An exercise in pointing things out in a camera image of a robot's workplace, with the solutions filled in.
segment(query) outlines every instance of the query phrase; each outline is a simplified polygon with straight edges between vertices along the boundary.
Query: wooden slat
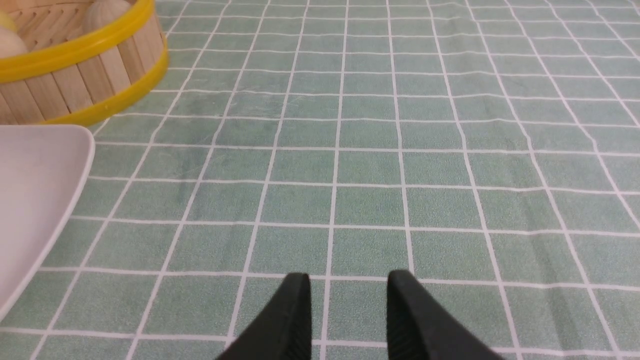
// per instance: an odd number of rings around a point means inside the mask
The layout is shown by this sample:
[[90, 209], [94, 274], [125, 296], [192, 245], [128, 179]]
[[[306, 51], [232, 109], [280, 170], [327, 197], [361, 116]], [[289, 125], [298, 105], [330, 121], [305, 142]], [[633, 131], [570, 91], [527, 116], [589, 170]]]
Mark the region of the wooden slat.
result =
[[24, 80], [0, 84], [0, 94], [18, 124], [33, 124], [44, 120]]
[[48, 35], [40, 35], [37, 40], [38, 43], [32, 51], [43, 49], [47, 46], [58, 45], [65, 41], [66, 34], [61, 34], [67, 30], [70, 22], [74, 22], [76, 18], [77, 6], [75, 4], [65, 4], [58, 7], [61, 12], [60, 16], [56, 19], [56, 22], [47, 30]]
[[20, 35], [22, 39], [29, 38], [33, 30], [39, 27], [40, 23], [42, 23], [47, 18], [47, 16], [49, 16], [49, 11], [46, 8], [35, 8], [30, 11], [32, 11], [35, 16], [25, 26], [18, 29], [18, 35]]
[[84, 79], [80, 75], [80, 70], [78, 70], [77, 66], [69, 66], [65, 69], [54, 71], [52, 74], [62, 93], [62, 98], [64, 98], [71, 112], [93, 105], [89, 90], [84, 85]]
[[160, 28], [160, 22], [155, 13], [151, 16], [147, 24], [149, 26], [148, 36], [153, 48], [154, 58], [158, 61], [164, 51], [164, 42], [162, 40], [162, 28]]
[[75, 15], [51, 38], [53, 44], [73, 40], [83, 34], [82, 20], [89, 4], [72, 4], [72, 6], [74, 6]]
[[25, 80], [45, 120], [69, 114], [53, 75], [44, 74]]
[[27, 47], [31, 51], [38, 49], [44, 49], [51, 45], [52, 29], [55, 27], [58, 20], [64, 14], [63, 8], [60, 5], [54, 5], [48, 9], [48, 15], [40, 24], [31, 29], [31, 31], [22, 39]]
[[158, 14], [154, 11], [154, 19], [156, 20], [156, 26], [157, 28], [162, 31], [162, 25], [160, 24], [160, 18], [158, 17]]
[[9, 13], [9, 17], [11, 18], [11, 20], [13, 20], [13, 22], [16, 22], [20, 15], [22, 15], [22, 12], [20, 11]]
[[147, 22], [138, 32], [133, 34], [133, 39], [136, 42], [138, 54], [140, 55], [140, 60], [142, 61], [142, 66], [145, 68], [145, 72], [150, 71], [157, 60], [155, 57], [157, 51], [154, 50], [152, 37], [148, 35], [150, 32], [152, 32], [152, 28], [150, 29], [149, 22]]
[[122, 61], [127, 68], [129, 81], [133, 84], [145, 75], [145, 68], [142, 66], [136, 42], [133, 38], [124, 40], [124, 42], [118, 45], [118, 51], [120, 51]]
[[1, 0], [0, 9], [6, 13], [57, 4], [92, 3], [93, 0]]
[[36, 17], [36, 13], [33, 10], [24, 10], [14, 13], [18, 14], [18, 17], [15, 19], [15, 25], [18, 27], [18, 34], [20, 33], [20, 29], [25, 28], [29, 22]]
[[77, 66], [94, 104], [115, 95], [111, 89], [111, 84], [109, 84], [107, 72], [102, 66], [100, 56], [94, 56], [82, 61]]
[[100, 54], [100, 60], [102, 60], [102, 66], [107, 73], [114, 93], [117, 94], [131, 86], [129, 75], [124, 67], [118, 47], [112, 47]]
[[0, 125], [14, 125], [17, 123], [11, 109], [9, 109], [9, 105], [0, 94]]

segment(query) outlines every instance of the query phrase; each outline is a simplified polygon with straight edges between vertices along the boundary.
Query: black rubber tip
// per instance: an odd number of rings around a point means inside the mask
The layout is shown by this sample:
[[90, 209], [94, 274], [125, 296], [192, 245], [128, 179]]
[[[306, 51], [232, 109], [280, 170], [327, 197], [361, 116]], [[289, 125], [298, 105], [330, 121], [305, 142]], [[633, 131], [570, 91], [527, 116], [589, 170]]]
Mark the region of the black rubber tip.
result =
[[311, 359], [309, 276], [288, 274], [258, 317], [217, 359]]
[[501, 360], [456, 321], [406, 270], [387, 281], [390, 360]]

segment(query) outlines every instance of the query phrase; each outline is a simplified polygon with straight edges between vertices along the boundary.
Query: wooden basket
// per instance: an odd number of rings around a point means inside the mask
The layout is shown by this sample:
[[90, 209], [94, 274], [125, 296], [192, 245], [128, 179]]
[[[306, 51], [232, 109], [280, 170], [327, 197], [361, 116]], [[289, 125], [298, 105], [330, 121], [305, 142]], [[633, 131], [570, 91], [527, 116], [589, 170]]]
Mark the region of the wooden basket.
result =
[[169, 60], [154, 0], [129, 0], [118, 20], [82, 35], [92, 2], [0, 0], [31, 51], [0, 59], [0, 124], [89, 126], [162, 79]]

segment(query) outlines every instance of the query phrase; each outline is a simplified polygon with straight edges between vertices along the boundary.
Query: white plate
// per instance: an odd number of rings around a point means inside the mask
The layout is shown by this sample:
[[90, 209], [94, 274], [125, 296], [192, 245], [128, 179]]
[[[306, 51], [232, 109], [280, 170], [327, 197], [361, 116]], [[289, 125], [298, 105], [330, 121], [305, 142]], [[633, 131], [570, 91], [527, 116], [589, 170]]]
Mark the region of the white plate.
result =
[[0, 320], [62, 232], [94, 152], [81, 126], [0, 126]]

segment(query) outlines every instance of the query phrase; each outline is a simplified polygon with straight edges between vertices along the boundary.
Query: yellow rim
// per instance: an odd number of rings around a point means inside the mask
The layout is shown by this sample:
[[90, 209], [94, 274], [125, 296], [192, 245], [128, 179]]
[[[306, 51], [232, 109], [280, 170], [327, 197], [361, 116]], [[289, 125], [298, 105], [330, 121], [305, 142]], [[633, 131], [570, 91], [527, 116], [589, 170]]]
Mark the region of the yellow rim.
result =
[[0, 59], [0, 83], [64, 69], [132, 37], [153, 16], [154, 0], [137, 0], [118, 20], [92, 33], [32, 53]]
[[52, 120], [46, 120], [39, 124], [75, 124], [91, 126], [121, 112], [122, 110], [125, 110], [138, 100], [142, 99], [158, 84], [158, 82], [160, 82], [160, 80], [162, 80], [164, 73], [169, 67], [169, 50], [167, 49], [166, 39], [163, 40], [164, 51], [158, 62], [146, 75], [136, 81], [129, 88], [96, 105], [69, 115]]

